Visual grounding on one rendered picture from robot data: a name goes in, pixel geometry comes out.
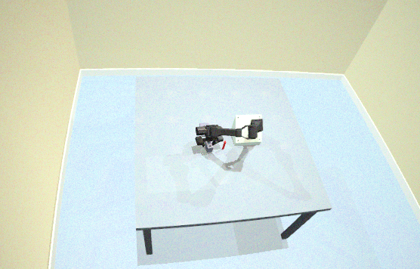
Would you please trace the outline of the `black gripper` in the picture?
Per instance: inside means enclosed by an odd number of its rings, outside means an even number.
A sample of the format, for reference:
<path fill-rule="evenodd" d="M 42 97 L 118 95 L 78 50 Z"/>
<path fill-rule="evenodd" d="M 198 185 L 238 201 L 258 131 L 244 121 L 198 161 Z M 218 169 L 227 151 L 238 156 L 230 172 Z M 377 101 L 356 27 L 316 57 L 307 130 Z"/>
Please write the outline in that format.
<path fill-rule="evenodd" d="M 208 141 L 208 142 L 212 141 L 212 146 L 213 146 L 213 145 L 215 145 L 219 142 L 222 142 L 224 140 L 223 136 L 218 136 L 217 138 L 209 138 L 209 137 L 206 137 L 206 136 L 205 136 L 205 138 L 202 138 L 201 136 L 198 136 L 195 139 L 196 139 L 197 145 L 198 146 L 201 145 L 202 147 L 205 146 L 204 142 L 206 142 L 206 141 Z"/>

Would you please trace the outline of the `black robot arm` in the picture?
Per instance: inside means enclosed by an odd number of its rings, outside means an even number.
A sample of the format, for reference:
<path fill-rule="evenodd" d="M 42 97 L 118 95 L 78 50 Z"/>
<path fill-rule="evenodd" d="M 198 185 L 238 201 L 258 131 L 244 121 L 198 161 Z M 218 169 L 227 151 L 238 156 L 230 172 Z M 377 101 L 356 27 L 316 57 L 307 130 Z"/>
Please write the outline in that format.
<path fill-rule="evenodd" d="M 245 138 L 242 136 L 242 130 L 248 127 L 249 137 Z M 237 138 L 245 138 L 247 140 L 256 139 L 258 133 L 263 131 L 263 119 L 251 120 L 251 125 L 245 125 L 242 128 L 222 128 L 218 125 L 207 125 L 196 127 L 196 135 L 205 135 L 209 138 L 217 138 L 218 136 L 236 136 Z"/>

